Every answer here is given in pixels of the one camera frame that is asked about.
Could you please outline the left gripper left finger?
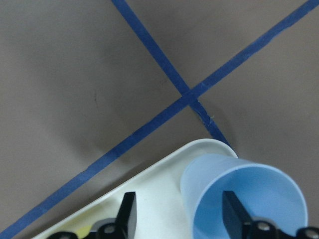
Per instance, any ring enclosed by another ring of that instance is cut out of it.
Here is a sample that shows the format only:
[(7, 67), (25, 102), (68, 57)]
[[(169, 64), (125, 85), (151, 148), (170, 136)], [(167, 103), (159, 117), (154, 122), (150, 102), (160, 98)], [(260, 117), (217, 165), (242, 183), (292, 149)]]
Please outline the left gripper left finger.
[(137, 197), (135, 192), (126, 192), (116, 217), (117, 239), (133, 239), (137, 227)]

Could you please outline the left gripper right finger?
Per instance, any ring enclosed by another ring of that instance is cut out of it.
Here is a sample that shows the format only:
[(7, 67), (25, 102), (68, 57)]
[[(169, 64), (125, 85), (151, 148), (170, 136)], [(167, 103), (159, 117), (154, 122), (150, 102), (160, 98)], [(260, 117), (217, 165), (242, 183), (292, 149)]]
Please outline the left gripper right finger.
[(222, 193), (222, 219), (231, 239), (246, 239), (252, 218), (233, 191)]

